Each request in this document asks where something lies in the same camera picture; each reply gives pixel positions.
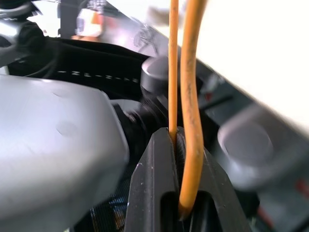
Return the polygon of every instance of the black mesh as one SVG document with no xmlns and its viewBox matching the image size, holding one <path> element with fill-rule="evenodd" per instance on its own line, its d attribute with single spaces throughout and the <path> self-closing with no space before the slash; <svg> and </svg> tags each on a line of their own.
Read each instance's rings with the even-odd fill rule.
<svg viewBox="0 0 309 232">
<path fill-rule="evenodd" d="M 90 210 L 74 232 L 122 232 L 125 228 L 130 181 L 136 164 L 127 167 L 116 192 L 110 199 Z"/>
</svg>

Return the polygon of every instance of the pliers jaw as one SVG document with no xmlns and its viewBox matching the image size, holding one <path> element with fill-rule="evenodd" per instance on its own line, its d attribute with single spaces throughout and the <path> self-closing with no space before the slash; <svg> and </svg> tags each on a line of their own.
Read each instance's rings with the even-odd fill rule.
<svg viewBox="0 0 309 232">
<path fill-rule="evenodd" d="M 194 209 L 186 221 L 178 221 L 183 154 L 183 128 L 178 128 L 176 153 L 166 128 L 152 135 L 131 178 L 125 232 L 251 231 L 227 174 L 206 149 Z"/>
</svg>

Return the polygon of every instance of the orange wire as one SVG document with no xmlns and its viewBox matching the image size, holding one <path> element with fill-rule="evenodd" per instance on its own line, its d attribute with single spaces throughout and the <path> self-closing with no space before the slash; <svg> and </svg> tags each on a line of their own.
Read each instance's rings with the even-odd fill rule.
<svg viewBox="0 0 309 232">
<path fill-rule="evenodd" d="M 181 99 L 186 137 L 186 158 L 179 197 L 180 220 L 193 208 L 203 167 L 204 141 L 197 103 L 197 39 L 207 0 L 189 0 L 183 32 L 181 57 Z"/>
<path fill-rule="evenodd" d="M 171 0 L 169 12 L 169 135 L 174 148 L 177 134 L 177 33 L 178 0 Z"/>
</svg>

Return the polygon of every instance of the white surface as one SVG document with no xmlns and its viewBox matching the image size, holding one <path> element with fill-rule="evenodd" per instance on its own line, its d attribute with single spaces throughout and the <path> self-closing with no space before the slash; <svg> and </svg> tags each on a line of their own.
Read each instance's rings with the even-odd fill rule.
<svg viewBox="0 0 309 232">
<path fill-rule="evenodd" d="M 28 20 L 37 23 L 41 30 L 45 30 L 45 36 L 58 37 L 58 29 L 60 29 L 60 18 L 57 17 L 58 3 L 33 1 L 33 4 L 41 11 L 42 15 L 29 17 Z"/>
<path fill-rule="evenodd" d="M 82 9 L 79 12 L 79 15 L 76 19 L 77 35 L 98 37 L 102 33 L 101 25 L 92 23 L 92 20 L 95 17 L 95 13 L 95 11 L 90 9 Z"/>
<path fill-rule="evenodd" d="M 197 58 L 309 137 L 308 12 L 307 0 L 209 0 Z"/>
<path fill-rule="evenodd" d="M 158 16 L 166 16 L 164 13 L 169 12 L 170 6 L 169 0 L 108 0 L 108 2 L 127 17 L 134 18 L 145 24 L 162 22 Z M 180 14 L 184 13 L 185 2 L 186 0 L 179 0 Z"/>
<path fill-rule="evenodd" d="M 8 75 L 9 74 L 8 67 L 7 66 L 1 67 L 0 74 Z"/>
</svg>

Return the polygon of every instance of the gray plastic component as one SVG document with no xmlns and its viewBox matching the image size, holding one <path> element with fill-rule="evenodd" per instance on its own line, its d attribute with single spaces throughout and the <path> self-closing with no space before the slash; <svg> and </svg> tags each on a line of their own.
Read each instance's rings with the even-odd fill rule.
<svg viewBox="0 0 309 232">
<path fill-rule="evenodd" d="M 169 58 L 167 56 L 150 57 L 141 66 L 140 86 L 155 95 L 166 94 L 169 87 Z M 180 69 L 180 56 L 178 58 L 178 70 Z M 196 76 L 205 84 L 212 71 L 197 60 Z M 180 88 L 180 71 L 178 71 L 178 88 Z"/>
<path fill-rule="evenodd" d="M 9 47 L 0 47 L 0 68 L 26 56 L 17 49 L 18 36 L 24 24 L 25 22 L 0 19 L 0 37 L 5 38 L 11 44 Z"/>
<path fill-rule="evenodd" d="M 62 232 L 107 199 L 128 146 L 105 93 L 0 75 L 0 231 Z"/>
<path fill-rule="evenodd" d="M 309 141 L 257 104 L 221 126 L 217 161 L 234 187 L 258 190 L 285 177 L 308 160 Z"/>
</svg>

